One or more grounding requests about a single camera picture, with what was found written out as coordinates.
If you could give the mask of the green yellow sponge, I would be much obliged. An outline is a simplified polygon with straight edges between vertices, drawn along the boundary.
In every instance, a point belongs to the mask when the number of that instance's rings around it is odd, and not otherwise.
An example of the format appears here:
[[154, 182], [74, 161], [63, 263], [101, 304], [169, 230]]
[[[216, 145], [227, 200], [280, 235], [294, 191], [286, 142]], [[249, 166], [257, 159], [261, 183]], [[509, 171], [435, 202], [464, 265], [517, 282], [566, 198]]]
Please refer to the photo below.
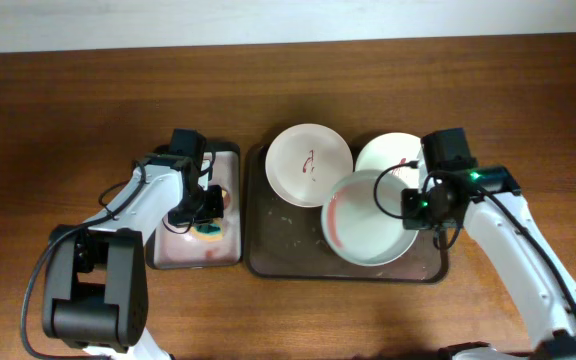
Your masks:
[[222, 220], [224, 218], [224, 190], [218, 185], [211, 185], [206, 190], [205, 203], [198, 212], [190, 233], [204, 242], [220, 241], [224, 235]]

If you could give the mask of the white plate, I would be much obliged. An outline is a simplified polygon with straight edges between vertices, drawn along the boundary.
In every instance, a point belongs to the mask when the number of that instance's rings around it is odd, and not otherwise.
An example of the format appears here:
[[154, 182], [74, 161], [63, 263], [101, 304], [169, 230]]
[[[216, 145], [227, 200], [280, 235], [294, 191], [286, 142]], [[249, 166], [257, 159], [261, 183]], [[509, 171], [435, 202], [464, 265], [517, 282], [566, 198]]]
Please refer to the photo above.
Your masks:
[[265, 159], [272, 190], [289, 204], [304, 208], [322, 206], [332, 188], [353, 170], [346, 141], [319, 124], [284, 130], [270, 144]]
[[[401, 132], [380, 135], [362, 148], [355, 164], [355, 171], [378, 170], [377, 175], [379, 175], [391, 166], [420, 160], [421, 151], [420, 138], [417, 136]], [[419, 169], [401, 167], [392, 169], [390, 174], [400, 178], [408, 188], [419, 187]], [[368, 182], [364, 184], [364, 192], [368, 191], [369, 188], [372, 191], [377, 175], [375, 175], [371, 186], [368, 186]]]

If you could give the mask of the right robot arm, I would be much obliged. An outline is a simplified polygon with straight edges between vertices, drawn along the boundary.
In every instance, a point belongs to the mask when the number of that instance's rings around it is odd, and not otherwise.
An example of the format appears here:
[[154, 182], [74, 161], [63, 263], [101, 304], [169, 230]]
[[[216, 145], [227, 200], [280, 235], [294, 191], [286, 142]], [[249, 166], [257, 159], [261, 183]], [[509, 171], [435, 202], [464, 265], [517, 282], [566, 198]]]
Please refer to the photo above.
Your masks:
[[402, 192], [407, 230], [465, 232], [518, 309], [532, 359], [576, 359], [576, 281], [538, 229], [521, 187], [501, 165], [482, 167], [463, 129], [421, 139], [420, 186]]

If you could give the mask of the pale green front plate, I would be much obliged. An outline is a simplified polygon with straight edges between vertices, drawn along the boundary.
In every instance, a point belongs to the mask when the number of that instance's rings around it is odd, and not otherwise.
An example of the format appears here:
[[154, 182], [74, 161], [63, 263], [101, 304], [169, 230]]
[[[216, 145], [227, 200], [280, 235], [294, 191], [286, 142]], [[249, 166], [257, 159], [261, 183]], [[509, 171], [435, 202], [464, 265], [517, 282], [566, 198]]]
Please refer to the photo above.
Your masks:
[[[323, 205], [321, 225], [329, 247], [355, 265], [375, 267], [405, 254], [418, 232], [407, 230], [401, 214], [401, 192], [407, 185], [398, 177], [377, 175], [377, 170], [352, 173], [338, 182]], [[364, 192], [364, 184], [374, 186]]]

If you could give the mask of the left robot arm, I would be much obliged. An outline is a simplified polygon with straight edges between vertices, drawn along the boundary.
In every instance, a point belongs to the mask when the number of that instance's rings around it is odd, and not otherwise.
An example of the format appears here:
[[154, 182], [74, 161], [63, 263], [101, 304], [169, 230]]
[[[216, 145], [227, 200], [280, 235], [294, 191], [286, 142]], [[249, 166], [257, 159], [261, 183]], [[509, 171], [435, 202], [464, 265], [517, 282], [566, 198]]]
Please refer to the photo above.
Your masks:
[[98, 214], [52, 231], [31, 276], [45, 276], [47, 337], [86, 359], [170, 358], [146, 329], [144, 247], [161, 225], [185, 234], [223, 217], [221, 189], [208, 182], [215, 160], [203, 135], [176, 129], [167, 151], [136, 161]]

